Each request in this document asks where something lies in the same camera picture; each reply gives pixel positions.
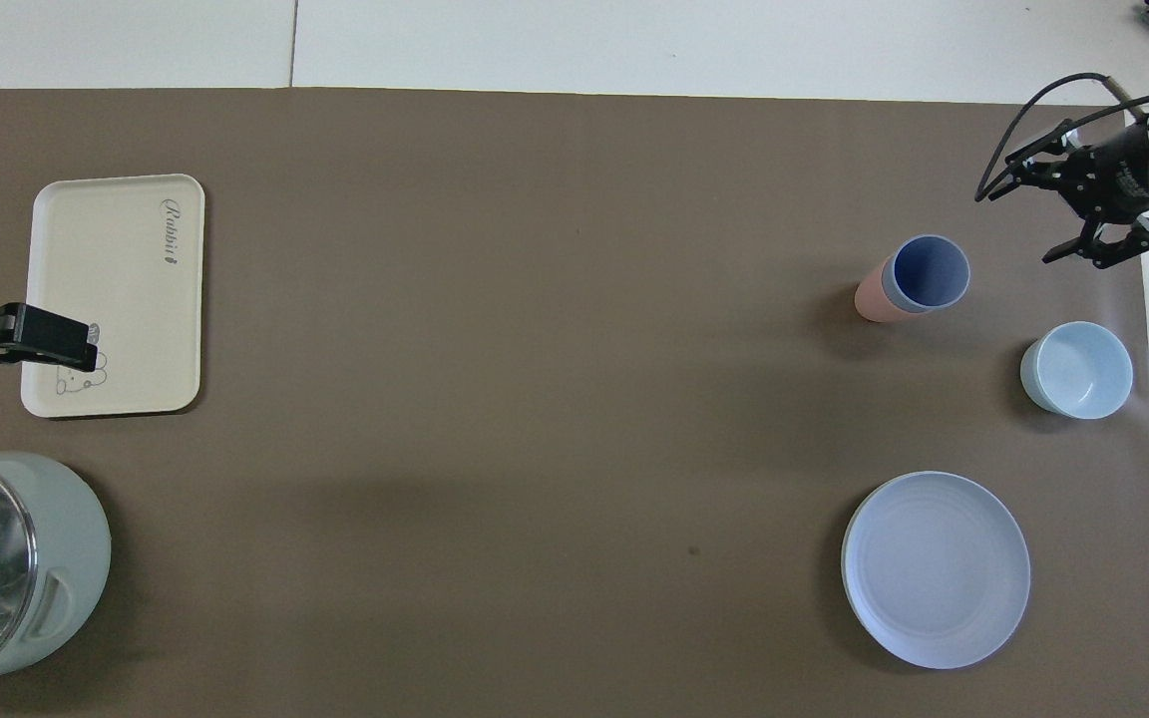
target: white table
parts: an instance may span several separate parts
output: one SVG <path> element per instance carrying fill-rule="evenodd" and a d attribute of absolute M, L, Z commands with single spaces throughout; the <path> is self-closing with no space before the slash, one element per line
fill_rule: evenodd
<path fill-rule="evenodd" d="M 1020 102 L 1064 74 L 1097 70 L 1146 94 L 1149 31 L 1139 8 L 1127 0 L 0 0 L 0 87 Z M 1049 96 L 1108 100 L 1086 83 Z M 1034 241 L 1033 262 L 1056 240 Z M 1143 271 L 1149 322 L 1149 254 Z"/>

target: pink cup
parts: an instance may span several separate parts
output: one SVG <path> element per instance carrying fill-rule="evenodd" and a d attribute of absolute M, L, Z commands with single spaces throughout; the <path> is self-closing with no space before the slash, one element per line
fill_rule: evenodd
<path fill-rule="evenodd" d="M 905 322 L 955 304 L 970 289 L 970 260 L 944 237 L 921 233 L 903 241 L 854 292 L 869 322 Z"/>

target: pot handle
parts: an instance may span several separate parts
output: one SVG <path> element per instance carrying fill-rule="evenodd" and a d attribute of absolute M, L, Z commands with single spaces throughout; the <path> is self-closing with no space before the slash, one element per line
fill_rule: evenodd
<path fill-rule="evenodd" d="M 41 604 L 29 628 L 24 632 L 26 641 L 43 641 L 60 635 L 74 618 L 74 590 L 64 569 L 47 569 L 47 576 L 41 581 Z"/>

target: white pot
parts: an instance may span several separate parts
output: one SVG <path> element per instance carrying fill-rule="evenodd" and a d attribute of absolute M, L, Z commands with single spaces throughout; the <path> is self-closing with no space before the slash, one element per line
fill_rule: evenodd
<path fill-rule="evenodd" d="M 0 675 L 59 649 L 109 576 L 109 523 L 77 473 L 0 453 Z"/>

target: brown tablecloth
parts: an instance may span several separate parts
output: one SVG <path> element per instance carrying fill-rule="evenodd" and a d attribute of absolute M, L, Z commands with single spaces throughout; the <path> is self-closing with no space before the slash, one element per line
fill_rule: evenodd
<path fill-rule="evenodd" d="M 1012 108 L 347 90 L 0 91 L 0 304 L 60 178 L 207 191 L 203 394 L 0 449 L 105 501 L 109 587 L 0 715 L 1149 715 L 1149 365 L 1136 262 L 1041 265 L 1052 194 L 976 206 Z M 1040 118 L 1062 116 L 1042 110 Z M 862 322 L 899 241 L 961 304 Z M 1036 409 L 1021 350 L 1090 319 L 1121 412 Z M 1031 604 L 913 669 L 840 541 L 918 469 L 990 487 Z"/>

